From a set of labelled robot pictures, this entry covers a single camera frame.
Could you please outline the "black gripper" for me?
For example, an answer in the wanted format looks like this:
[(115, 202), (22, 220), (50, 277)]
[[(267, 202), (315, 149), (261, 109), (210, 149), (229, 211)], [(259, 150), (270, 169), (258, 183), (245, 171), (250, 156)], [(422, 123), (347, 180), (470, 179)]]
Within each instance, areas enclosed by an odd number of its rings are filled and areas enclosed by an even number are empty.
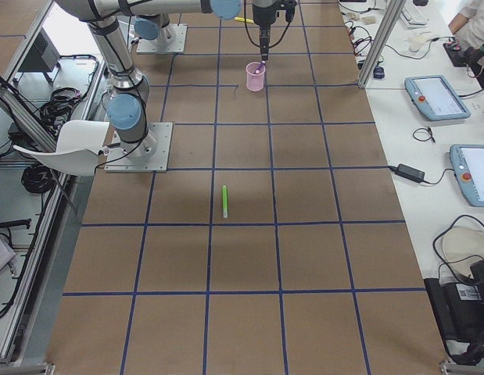
[(293, 21), (296, 10), (294, 0), (254, 0), (252, 3), (253, 21), (259, 28), (259, 46), (261, 61), (269, 57), (271, 25), (276, 22), (277, 12), (285, 12), (285, 22)]

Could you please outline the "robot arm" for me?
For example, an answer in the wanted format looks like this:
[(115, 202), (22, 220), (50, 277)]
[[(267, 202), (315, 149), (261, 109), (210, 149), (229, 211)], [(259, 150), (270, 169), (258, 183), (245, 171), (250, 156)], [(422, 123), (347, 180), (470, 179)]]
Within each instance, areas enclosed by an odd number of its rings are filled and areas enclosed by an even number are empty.
[(57, 5), (88, 25), (112, 74), (116, 93), (135, 95), (141, 110), (145, 110), (149, 84), (135, 67), (117, 16), (213, 13), (223, 20), (231, 20), (241, 9), (240, 1), (58, 1)]

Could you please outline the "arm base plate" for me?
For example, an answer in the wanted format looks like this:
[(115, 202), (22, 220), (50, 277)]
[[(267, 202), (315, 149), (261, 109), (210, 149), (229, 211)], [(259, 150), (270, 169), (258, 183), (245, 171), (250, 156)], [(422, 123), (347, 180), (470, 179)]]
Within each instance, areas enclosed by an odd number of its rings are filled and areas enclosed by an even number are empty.
[(134, 27), (140, 37), (137, 47), (139, 55), (163, 55), (183, 53), (187, 25), (183, 23), (168, 24), (159, 27), (151, 23), (140, 23)]
[(147, 173), (167, 171), (173, 124), (148, 123), (148, 134), (136, 150), (120, 140), (115, 130), (112, 143), (120, 143), (111, 148), (107, 163), (103, 166), (108, 173)]

